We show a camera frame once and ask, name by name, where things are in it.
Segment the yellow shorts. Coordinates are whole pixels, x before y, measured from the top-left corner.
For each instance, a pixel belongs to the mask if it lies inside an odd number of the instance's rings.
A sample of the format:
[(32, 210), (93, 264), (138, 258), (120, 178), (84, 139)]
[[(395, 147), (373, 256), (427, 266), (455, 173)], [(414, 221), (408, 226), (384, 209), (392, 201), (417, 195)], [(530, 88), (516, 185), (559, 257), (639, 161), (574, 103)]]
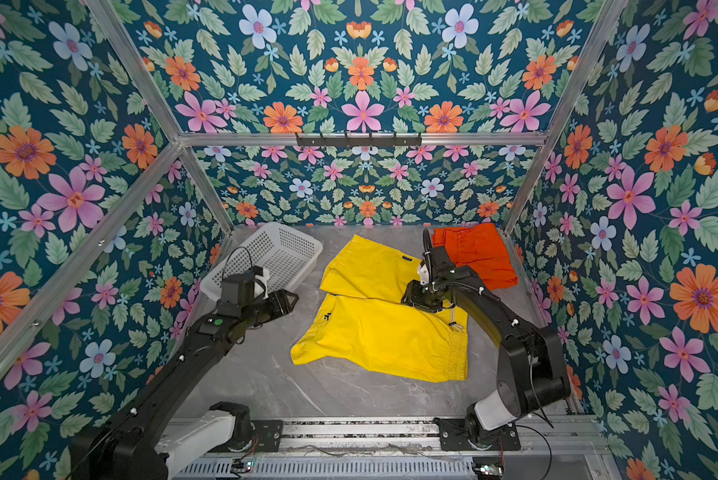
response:
[(324, 270), (325, 297), (290, 351), (296, 365), (348, 360), (368, 371), (432, 383), (468, 377), (468, 315), (403, 304), (419, 259), (355, 235)]

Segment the orange shorts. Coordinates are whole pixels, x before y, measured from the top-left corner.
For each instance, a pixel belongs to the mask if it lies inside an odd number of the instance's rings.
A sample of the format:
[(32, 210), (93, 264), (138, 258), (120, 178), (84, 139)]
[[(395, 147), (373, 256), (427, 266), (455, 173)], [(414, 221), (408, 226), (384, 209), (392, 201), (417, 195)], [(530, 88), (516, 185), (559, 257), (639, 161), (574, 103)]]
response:
[(444, 247), (458, 267), (472, 268), (490, 290), (518, 285), (509, 251), (494, 224), (438, 228), (432, 242), (434, 247)]

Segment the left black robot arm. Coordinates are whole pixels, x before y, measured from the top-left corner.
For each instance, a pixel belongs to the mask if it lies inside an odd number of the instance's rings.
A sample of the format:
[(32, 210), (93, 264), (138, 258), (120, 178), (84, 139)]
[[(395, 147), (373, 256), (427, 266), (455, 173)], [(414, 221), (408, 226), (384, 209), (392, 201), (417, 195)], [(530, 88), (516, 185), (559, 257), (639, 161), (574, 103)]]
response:
[(246, 306), (220, 306), (188, 330), (175, 355), (136, 397), (100, 427), (85, 427), (69, 447), (72, 479), (168, 479), (177, 456), (157, 445), (178, 407), (246, 332), (290, 314), (299, 297), (277, 290)]

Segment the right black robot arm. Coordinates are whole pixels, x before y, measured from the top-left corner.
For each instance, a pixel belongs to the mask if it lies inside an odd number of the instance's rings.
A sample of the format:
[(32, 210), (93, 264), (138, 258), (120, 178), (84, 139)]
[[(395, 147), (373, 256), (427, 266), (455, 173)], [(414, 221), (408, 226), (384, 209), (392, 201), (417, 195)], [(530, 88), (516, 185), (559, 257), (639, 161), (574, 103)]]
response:
[(516, 420), (564, 400), (572, 393), (561, 340), (550, 326), (538, 327), (509, 308), (469, 267), (436, 271), (420, 265), (419, 278), (402, 302), (428, 313), (449, 304), (464, 310), (498, 349), (496, 387), (467, 410), (468, 441), (492, 444)]

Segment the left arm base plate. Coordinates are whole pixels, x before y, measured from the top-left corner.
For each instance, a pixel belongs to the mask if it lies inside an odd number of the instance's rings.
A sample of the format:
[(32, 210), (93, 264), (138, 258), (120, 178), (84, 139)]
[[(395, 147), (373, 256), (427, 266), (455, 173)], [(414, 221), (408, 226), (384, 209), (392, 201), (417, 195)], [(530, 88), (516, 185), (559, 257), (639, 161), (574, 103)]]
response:
[(278, 452), (282, 440), (282, 420), (244, 420), (235, 427), (231, 438), (211, 450), (212, 453), (245, 454)]

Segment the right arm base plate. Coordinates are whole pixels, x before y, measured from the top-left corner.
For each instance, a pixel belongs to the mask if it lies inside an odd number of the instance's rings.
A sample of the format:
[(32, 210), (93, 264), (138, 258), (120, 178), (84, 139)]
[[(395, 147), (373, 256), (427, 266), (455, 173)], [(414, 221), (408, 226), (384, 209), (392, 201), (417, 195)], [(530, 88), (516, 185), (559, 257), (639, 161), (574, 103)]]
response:
[(475, 417), (435, 417), (434, 424), (439, 429), (440, 448), (443, 451), (513, 452), (521, 449), (514, 424), (486, 430)]

